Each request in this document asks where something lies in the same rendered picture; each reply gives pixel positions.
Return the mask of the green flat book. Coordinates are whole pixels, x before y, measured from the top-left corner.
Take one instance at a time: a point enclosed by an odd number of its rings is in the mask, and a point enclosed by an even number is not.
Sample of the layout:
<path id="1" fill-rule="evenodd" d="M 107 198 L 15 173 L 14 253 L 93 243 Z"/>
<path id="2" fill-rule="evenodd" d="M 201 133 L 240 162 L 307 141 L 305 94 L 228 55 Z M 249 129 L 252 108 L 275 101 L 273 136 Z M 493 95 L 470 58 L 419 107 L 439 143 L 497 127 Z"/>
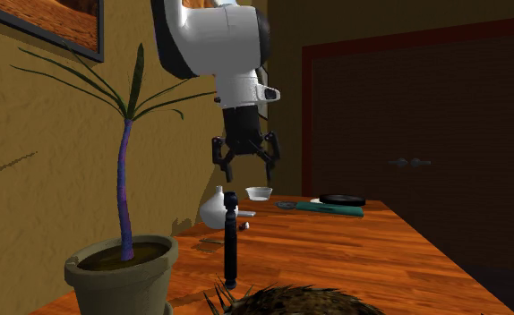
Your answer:
<path id="1" fill-rule="evenodd" d="M 345 216 L 352 216 L 352 217 L 363 217 L 364 216 L 364 212 L 361 207 L 341 206 L 341 205 L 325 204 L 325 203 L 317 203 L 317 202 L 299 201 L 296 203 L 296 209 L 336 214 L 336 215 L 345 215 Z"/>

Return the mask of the white round vase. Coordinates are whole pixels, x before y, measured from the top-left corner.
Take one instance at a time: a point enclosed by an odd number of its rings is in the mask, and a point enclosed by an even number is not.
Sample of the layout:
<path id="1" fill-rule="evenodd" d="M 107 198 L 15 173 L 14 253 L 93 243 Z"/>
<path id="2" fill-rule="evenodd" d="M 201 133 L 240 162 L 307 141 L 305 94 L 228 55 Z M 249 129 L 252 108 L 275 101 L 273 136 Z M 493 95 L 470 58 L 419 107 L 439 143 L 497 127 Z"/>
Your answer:
<path id="1" fill-rule="evenodd" d="M 217 186 L 215 193 L 200 206 L 203 223 L 211 229 L 224 229 L 227 209 L 224 205 L 222 186 Z"/>

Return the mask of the dark double door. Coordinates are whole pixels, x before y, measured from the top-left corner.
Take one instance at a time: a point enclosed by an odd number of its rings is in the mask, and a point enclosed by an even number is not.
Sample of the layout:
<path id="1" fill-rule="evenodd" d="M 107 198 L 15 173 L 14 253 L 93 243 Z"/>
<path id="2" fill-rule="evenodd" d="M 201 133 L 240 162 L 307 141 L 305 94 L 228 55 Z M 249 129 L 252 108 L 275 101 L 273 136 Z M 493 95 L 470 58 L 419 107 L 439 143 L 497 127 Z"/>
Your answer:
<path id="1" fill-rule="evenodd" d="M 514 269 L 514 18 L 302 50 L 302 192 L 379 200 Z"/>

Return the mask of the wooden table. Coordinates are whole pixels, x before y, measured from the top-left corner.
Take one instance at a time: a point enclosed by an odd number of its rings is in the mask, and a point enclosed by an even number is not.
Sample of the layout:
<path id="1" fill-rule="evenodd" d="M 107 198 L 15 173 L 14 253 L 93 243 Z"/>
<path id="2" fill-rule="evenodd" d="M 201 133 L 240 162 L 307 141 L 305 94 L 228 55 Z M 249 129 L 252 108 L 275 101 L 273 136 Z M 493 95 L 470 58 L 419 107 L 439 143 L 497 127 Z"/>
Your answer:
<path id="1" fill-rule="evenodd" d="M 338 288 L 386 315 L 514 315 L 378 200 L 363 217 L 242 200 L 254 211 L 237 240 L 236 298 L 269 285 Z"/>

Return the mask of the white bowl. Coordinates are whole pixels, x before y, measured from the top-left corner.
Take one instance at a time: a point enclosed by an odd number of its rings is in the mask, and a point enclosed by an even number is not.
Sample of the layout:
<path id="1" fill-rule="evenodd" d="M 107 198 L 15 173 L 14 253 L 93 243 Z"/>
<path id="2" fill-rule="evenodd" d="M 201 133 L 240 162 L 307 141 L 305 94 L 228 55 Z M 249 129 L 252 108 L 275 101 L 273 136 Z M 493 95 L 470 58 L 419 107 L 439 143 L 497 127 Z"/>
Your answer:
<path id="1" fill-rule="evenodd" d="M 270 187 L 248 187 L 245 189 L 250 200 L 265 201 L 270 199 L 272 189 Z"/>

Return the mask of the orange framed wall picture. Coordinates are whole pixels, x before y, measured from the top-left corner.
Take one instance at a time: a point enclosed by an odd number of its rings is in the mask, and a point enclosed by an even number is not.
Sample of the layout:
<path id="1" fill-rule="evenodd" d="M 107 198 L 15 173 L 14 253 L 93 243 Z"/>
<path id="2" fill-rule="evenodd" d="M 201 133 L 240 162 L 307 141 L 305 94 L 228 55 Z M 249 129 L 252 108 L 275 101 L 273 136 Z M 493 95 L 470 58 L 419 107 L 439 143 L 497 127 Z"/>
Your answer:
<path id="1" fill-rule="evenodd" d="M 104 61 L 104 0 L 0 0 L 0 23 Z"/>

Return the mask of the brown spiky object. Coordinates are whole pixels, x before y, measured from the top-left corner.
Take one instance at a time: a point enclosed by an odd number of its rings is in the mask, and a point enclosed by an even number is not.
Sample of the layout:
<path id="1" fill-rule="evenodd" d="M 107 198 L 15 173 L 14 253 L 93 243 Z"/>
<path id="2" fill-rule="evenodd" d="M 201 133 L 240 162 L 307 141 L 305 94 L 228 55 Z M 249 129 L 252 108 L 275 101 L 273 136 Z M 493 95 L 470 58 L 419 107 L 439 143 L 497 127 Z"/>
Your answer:
<path id="1" fill-rule="evenodd" d="M 251 290 L 236 299 L 219 280 L 215 291 L 220 307 L 208 295 L 204 297 L 212 315 L 386 315 L 382 309 L 337 288 L 270 285 L 254 294 Z"/>

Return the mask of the black pepper mill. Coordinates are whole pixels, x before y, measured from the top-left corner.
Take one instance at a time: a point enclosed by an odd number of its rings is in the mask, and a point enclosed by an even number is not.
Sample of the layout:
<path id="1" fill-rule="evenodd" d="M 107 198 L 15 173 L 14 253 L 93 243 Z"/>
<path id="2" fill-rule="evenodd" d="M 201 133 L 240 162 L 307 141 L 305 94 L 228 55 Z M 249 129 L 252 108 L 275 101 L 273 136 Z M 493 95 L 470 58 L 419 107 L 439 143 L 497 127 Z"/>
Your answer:
<path id="1" fill-rule="evenodd" d="M 229 290 L 236 287 L 237 278 L 237 224 L 236 207 L 237 197 L 235 192 L 226 192 L 224 206 L 227 210 L 225 216 L 224 234 L 224 276 L 225 287 Z"/>

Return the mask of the potted plant with purple stem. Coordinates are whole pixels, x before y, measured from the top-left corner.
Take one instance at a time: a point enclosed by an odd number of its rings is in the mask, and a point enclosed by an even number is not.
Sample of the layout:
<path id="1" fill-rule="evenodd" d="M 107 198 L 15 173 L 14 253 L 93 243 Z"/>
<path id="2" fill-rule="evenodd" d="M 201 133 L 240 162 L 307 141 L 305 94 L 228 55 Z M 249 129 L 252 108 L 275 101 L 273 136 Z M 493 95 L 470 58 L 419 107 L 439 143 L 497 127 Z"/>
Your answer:
<path id="1" fill-rule="evenodd" d="M 25 54 L 54 64 L 86 82 L 124 119 L 124 130 L 117 156 L 116 202 L 120 236 L 89 245 L 65 261 L 64 281 L 74 288 L 81 315 L 172 315 L 167 301 L 169 278 L 178 259 L 177 240 L 159 234 L 132 232 L 126 197 L 126 152 L 133 123 L 153 110 L 192 98 L 197 93 L 143 108 L 138 101 L 143 73 L 144 48 L 139 45 L 133 68 L 129 98 L 124 100 L 90 66 L 86 69 L 94 76 L 73 69 L 53 59 L 25 49 Z"/>

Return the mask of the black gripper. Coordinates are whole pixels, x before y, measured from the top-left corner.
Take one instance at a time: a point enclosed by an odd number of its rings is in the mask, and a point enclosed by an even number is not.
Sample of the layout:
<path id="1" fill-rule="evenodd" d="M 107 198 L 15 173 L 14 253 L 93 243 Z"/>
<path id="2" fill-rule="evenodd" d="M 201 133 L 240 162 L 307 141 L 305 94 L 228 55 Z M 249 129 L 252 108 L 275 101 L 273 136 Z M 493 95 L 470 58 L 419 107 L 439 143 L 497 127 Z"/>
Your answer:
<path id="1" fill-rule="evenodd" d="M 271 184 L 272 170 L 280 159 L 278 137 L 275 132 L 268 132 L 263 140 L 271 145 L 272 151 L 267 152 L 262 146 L 259 112 L 256 105 L 238 106 L 223 110 L 226 138 L 214 137 L 211 141 L 212 163 L 219 166 L 225 173 L 226 181 L 233 180 L 230 162 L 237 155 L 254 154 L 265 162 L 267 185 Z M 223 157 L 221 150 L 224 144 L 229 150 Z"/>

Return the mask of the black plate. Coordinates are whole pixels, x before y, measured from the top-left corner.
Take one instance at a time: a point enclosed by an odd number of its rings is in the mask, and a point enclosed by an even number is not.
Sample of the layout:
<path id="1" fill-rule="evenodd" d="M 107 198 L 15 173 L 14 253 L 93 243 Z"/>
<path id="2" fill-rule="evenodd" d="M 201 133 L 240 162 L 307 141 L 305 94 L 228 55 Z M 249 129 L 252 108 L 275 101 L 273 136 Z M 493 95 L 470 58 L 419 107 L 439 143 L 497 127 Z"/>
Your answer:
<path id="1" fill-rule="evenodd" d="M 362 207 L 366 204 L 364 198 L 347 194 L 322 194 L 319 202 L 349 207 Z"/>

